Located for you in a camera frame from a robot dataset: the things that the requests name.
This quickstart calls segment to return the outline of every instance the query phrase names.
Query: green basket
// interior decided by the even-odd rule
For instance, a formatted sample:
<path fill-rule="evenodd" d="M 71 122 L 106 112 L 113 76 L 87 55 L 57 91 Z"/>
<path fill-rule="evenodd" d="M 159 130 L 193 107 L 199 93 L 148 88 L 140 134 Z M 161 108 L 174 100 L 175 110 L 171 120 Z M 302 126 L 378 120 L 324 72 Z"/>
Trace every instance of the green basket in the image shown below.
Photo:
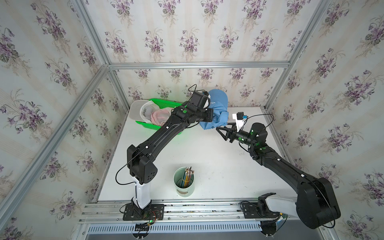
<path fill-rule="evenodd" d="M 181 105 L 181 103 L 176 103 L 176 102 L 171 102 L 163 99 L 157 99 L 157 98 L 151 98 L 149 99 L 150 101 L 154 102 L 156 105 L 158 105 L 160 108 L 175 108 Z M 143 127 L 153 129 L 153 130 L 159 130 L 161 126 L 156 126 L 151 123 L 146 123 L 146 122 L 140 122 L 136 121 L 138 124 L 141 124 Z"/>

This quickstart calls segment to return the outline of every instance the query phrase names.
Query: pencil cup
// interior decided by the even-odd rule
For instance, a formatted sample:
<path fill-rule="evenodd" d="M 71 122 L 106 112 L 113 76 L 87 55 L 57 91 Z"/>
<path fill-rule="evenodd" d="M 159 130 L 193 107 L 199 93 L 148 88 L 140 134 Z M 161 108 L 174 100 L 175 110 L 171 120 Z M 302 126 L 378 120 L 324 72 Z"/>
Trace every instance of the pencil cup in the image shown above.
<path fill-rule="evenodd" d="M 190 178 L 190 181 L 189 181 L 189 183 L 187 185 L 188 187 L 186 187 L 186 188 L 179 187 L 181 182 L 183 181 L 183 176 L 184 176 L 186 168 L 187 167 L 179 168 L 175 172 L 175 174 L 173 175 L 173 183 L 175 185 L 176 192 L 177 192 L 177 194 L 179 194 L 182 197 L 190 196 L 193 193 L 193 191 L 195 190 L 195 185 L 194 185 L 195 176 L 194 176 L 194 174 L 192 174 L 192 176 Z"/>

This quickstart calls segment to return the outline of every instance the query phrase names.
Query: floral wallpaper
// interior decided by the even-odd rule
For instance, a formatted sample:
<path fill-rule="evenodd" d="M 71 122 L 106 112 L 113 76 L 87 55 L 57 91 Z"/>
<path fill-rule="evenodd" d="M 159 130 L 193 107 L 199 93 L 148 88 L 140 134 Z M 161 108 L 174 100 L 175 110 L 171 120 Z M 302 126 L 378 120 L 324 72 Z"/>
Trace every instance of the floral wallpaper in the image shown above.
<path fill-rule="evenodd" d="M 287 60 L 319 2 L 95 0 L 85 3 L 110 59 L 143 63 Z M 329 13 L 327 31 L 333 28 L 331 22 L 343 18 L 340 12 L 343 16 L 348 13 L 348 4 L 342 9 L 335 6 L 332 14 Z M 59 49 L 64 44 L 58 43 Z"/>
<path fill-rule="evenodd" d="M 279 79 L 282 68 L 201 68 L 139 69 L 116 72 L 130 103 L 139 99 L 161 98 L 187 101 L 188 88 L 220 89 L 229 106 L 264 106 Z"/>
<path fill-rule="evenodd" d="M 100 104 L 95 104 L 95 95 Z M 99 179 L 111 159 L 120 133 L 116 129 L 121 129 L 124 116 L 112 85 L 107 78 L 103 79 L 7 227 L 2 229 L 2 239 L 71 239 L 83 205 L 97 198 Z M 2 161 L 2 190 L 8 189 L 10 181 L 9 174 L 3 174 L 6 170 L 7 162 Z"/>
<path fill-rule="evenodd" d="M 331 182 L 340 239 L 384 239 L 383 9 L 332 0 L 270 109 L 294 165 Z"/>
<path fill-rule="evenodd" d="M 71 1 L 0 1 L 0 34 L 2 201 L 101 63 Z M 1 239 L 71 238 L 82 205 L 97 197 L 124 115 L 103 79 Z"/>
<path fill-rule="evenodd" d="M 101 66 L 73 10 L 70 1 L 0 1 L 0 202 Z M 42 178 L 65 175 L 50 165 L 61 172 Z"/>

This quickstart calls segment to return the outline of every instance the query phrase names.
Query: black mounting plate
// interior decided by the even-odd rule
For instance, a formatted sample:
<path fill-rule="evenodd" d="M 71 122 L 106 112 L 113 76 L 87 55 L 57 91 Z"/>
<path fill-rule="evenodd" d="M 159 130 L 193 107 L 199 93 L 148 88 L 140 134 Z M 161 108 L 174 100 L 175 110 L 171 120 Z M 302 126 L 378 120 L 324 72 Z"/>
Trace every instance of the black mounting plate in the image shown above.
<path fill-rule="evenodd" d="M 140 216 L 136 211 L 134 211 L 133 205 L 130 203 L 126 205 L 122 219 L 124 221 L 155 220 L 155 218 L 157 218 L 157 220 L 163 220 L 164 204 L 152 204 L 150 211 L 154 212 L 156 210 L 158 210 L 158 212 L 155 212 L 156 216 L 148 214 L 146 218 L 143 218 L 143 216 Z"/>
<path fill-rule="evenodd" d="M 261 216 L 258 213 L 257 203 L 249 203 L 249 202 L 243 202 L 241 203 L 241 208 L 244 213 L 244 218 L 276 218 L 278 217 L 279 213 L 278 212 L 271 212 L 267 216 Z"/>

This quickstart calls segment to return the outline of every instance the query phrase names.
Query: white table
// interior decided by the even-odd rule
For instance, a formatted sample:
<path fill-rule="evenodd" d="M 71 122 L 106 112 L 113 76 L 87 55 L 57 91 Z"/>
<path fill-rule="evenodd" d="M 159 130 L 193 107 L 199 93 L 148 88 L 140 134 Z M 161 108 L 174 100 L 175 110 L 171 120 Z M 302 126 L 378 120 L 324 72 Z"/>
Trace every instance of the white table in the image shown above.
<path fill-rule="evenodd" d="M 262 114 L 258 107 L 228 108 L 232 113 L 244 112 L 252 116 Z M 252 117 L 244 127 L 249 131 L 254 122 L 267 125 L 264 116 Z M 269 128 L 266 143 L 279 152 Z M 130 200 L 135 195 L 134 184 L 118 185 L 116 172 L 127 163 L 127 148 L 147 140 L 154 130 L 147 129 L 127 118 L 110 168 L 102 186 L 99 201 Z M 203 130 L 200 126 L 185 129 L 160 152 L 154 161 L 158 169 L 151 181 L 151 199 L 238 199 L 257 198 L 268 192 L 296 197 L 296 192 L 274 172 L 260 166 L 241 149 L 238 141 L 224 141 L 216 129 Z M 195 191 L 187 198 L 176 193 L 173 174 L 180 167 L 195 170 Z M 118 174 L 120 183 L 132 182 L 128 168 Z"/>

